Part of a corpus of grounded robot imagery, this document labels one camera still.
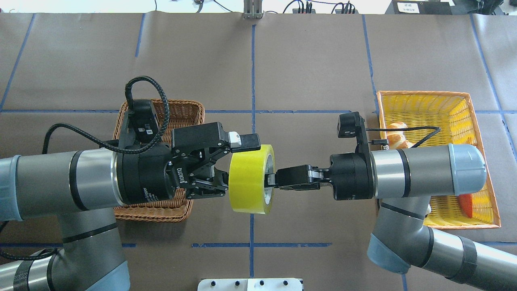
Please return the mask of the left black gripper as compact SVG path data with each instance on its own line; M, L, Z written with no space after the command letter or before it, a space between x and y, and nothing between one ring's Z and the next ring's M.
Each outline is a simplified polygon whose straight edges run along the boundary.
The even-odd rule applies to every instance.
M170 143L141 154L120 154L119 189L126 205L172 199L179 188L186 199L226 195L229 174L215 168L229 153L259 151L258 134L224 131L221 123L173 129Z

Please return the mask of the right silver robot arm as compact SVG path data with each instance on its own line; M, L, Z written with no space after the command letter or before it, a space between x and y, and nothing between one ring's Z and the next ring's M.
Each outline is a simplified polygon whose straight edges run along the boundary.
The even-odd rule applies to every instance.
M458 284L515 291L516 256L424 225L432 196L481 190L488 171L470 144L334 154L328 168L308 164L264 174L264 186L317 190L329 184L335 200L380 199L368 258L394 273L416 266Z

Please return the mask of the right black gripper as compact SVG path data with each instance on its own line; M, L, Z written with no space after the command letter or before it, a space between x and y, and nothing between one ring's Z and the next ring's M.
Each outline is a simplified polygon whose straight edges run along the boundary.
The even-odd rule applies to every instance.
M310 164L281 168L267 174L267 188L319 190L330 183L335 200L372 199L375 193L371 156L367 153L333 154L330 166L321 171Z

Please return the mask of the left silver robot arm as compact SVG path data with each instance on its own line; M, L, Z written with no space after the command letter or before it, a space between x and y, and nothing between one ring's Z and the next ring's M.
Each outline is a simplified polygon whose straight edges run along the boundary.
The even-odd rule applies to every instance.
M2 291L127 291L114 207L173 198L220 197L228 174L214 168L228 153L259 150L257 134L224 131L221 123L160 133L127 129L100 149L1 159L1 220L57 215L62 249L11 256L1 266Z

